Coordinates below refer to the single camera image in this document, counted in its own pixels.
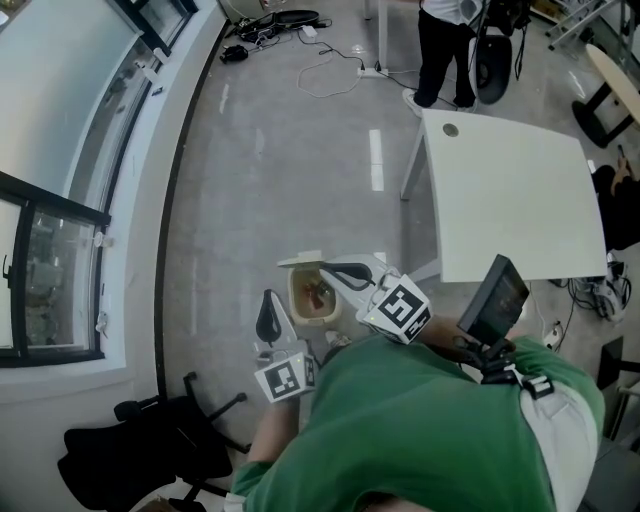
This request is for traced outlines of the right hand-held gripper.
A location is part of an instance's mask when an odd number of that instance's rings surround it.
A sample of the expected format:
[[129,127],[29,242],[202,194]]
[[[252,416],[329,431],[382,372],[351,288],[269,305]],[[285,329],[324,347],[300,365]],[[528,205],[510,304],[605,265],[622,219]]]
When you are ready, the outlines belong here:
[[387,269],[372,254],[350,254],[327,260],[320,274],[358,310],[361,324],[394,343],[409,345],[432,319],[431,304],[408,275],[385,273]]

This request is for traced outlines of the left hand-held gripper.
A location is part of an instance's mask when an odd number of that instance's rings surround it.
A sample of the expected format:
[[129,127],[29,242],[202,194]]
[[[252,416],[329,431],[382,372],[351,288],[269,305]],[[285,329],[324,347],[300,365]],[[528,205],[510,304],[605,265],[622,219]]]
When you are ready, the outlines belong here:
[[256,359],[254,376],[267,400],[277,403],[314,391],[316,360],[307,341],[296,341],[291,320],[272,289],[263,292],[255,329],[263,343],[281,346],[260,351]]

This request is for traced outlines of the beige trash bin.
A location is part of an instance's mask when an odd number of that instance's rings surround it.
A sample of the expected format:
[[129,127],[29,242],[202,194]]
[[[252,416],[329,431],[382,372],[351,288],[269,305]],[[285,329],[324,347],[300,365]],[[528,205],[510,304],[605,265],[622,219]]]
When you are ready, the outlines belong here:
[[[342,314],[342,299],[336,291],[322,278],[321,264],[324,262],[319,250],[299,252],[295,257],[278,262],[278,266],[286,268],[289,308],[293,322],[297,326],[322,327],[335,324]],[[308,282],[323,281],[325,295],[324,307],[319,311],[311,311],[303,286]]]

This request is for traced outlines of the red soda can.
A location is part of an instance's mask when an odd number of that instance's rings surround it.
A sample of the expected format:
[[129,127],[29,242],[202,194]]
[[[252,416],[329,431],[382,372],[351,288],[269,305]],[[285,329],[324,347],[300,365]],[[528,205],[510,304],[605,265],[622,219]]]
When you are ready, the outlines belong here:
[[324,307],[326,290],[323,281],[308,282],[303,286],[303,291],[311,311],[319,311]]

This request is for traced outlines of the person's left forearm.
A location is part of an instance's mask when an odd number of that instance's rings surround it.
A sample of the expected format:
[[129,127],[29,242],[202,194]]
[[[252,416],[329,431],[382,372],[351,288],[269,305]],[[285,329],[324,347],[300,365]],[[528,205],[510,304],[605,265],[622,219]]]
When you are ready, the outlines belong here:
[[270,404],[258,424],[247,460],[275,462],[298,435],[299,424],[299,398]]

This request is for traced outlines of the person's right forearm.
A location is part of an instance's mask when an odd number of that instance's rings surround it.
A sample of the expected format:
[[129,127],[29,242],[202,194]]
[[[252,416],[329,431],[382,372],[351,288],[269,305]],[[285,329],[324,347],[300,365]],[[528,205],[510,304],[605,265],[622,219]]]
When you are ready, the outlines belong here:
[[457,326],[455,319],[433,316],[419,335],[420,341],[438,356],[454,363],[464,363],[467,355],[461,345],[471,338]]

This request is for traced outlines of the black chest monitor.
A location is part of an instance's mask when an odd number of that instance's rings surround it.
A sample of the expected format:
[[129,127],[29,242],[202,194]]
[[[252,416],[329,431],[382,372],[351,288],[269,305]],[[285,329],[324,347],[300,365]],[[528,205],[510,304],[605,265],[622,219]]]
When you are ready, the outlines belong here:
[[498,254],[458,327],[483,345],[504,339],[520,318],[529,290],[511,260]]

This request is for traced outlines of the person's green shirt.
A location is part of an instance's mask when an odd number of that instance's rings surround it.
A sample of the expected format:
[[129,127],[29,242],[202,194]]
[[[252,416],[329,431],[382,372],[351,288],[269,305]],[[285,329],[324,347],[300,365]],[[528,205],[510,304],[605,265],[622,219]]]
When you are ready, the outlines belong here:
[[515,341],[517,379],[481,384],[423,343],[372,336],[322,368],[309,420],[273,463],[235,475],[225,512],[556,512],[520,408],[521,381],[577,391],[602,436],[593,378],[540,343]]

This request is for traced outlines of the white table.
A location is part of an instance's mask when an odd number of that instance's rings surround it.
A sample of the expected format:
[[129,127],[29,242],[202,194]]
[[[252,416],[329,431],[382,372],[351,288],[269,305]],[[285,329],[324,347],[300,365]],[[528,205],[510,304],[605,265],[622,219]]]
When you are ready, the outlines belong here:
[[506,119],[425,109],[400,197],[430,177],[437,256],[419,282],[480,282],[496,255],[526,280],[603,277],[606,247],[578,139]]

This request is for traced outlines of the black office chair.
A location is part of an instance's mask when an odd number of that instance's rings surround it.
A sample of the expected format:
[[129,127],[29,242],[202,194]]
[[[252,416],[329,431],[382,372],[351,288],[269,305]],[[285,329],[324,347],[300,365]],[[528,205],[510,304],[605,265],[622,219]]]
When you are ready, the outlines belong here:
[[250,446],[221,434],[214,422],[248,397],[239,393],[205,414],[194,393],[196,379],[194,372],[183,377],[182,396],[117,404],[112,426],[74,428],[64,434],[67,454],[58,461],[59,473],[83,507],[132,512],[143,498],[178,480],[191,489],[183,498],[168,500],[177,512],[206,512],[197,500],[202,491],[226,496],[225,489],[209,481],[232,474],[230,449],[246,454]]

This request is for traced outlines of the rectangular wooden table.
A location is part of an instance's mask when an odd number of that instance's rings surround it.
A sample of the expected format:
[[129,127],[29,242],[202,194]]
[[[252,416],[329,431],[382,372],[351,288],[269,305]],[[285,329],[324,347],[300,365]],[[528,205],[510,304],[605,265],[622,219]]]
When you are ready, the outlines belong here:
[[388,0],[362,0],[363,16],[372,19],[371,6],[377,3],[378,19],[378,63],[383,71],[388,70]]

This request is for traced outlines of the black round pack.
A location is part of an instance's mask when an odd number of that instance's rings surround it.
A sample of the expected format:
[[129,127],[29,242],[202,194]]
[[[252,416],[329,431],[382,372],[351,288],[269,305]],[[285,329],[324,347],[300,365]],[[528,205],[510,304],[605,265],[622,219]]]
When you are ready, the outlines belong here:
[[520,79],[530,9],[531,0],[482,0],[469,50],[469,79],[480,104],[501,100],[511,75]]

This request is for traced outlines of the white backpack rig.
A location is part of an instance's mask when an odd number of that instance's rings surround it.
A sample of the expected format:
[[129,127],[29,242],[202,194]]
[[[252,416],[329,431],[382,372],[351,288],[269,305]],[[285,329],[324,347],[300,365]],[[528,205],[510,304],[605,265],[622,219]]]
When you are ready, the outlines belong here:
[[592,288],[598,315],[612,323],[620,323],[632,295],[628,266],[613,260],[608,263],[607,275]]

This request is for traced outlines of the grey chest harness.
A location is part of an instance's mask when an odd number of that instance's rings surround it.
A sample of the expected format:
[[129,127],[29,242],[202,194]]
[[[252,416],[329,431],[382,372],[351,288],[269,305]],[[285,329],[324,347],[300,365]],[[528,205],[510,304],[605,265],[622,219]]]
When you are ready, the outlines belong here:
[[599,436],[586,400],[545,376],[521,381],[520,408],[541,452],[556,512],[577,512],[595,466]]

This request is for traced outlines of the black round floor base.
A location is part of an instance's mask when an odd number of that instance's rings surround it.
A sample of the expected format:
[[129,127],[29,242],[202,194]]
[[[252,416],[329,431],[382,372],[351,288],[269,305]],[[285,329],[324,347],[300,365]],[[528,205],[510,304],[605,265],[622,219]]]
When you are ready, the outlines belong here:
[[319,20],[319,13],[313,10],[296,9],[274,14],[274,24],[283,29],[297,29],[313,26]]

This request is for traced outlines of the black-framed window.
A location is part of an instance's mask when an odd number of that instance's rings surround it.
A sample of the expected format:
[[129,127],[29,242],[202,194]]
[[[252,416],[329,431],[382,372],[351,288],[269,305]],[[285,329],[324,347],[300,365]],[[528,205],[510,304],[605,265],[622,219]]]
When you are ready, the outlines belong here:
[[195,0],[0,0],[0,368],[100,359],[125,149]]

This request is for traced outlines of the oval wooden table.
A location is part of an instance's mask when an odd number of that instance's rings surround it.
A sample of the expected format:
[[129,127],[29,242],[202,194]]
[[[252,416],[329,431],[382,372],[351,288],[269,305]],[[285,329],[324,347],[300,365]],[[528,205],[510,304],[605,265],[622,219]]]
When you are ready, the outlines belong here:
[[[632,124],[640,125],[640,90],[602,50],[587,44],[586,54],[604,82],[586,103],[573,101],[571,108],[574,118],[585,135],[596,146],[604,149]],[[611,93],[627,109],[628,114],[611,131],[606,132],[595,111]]]

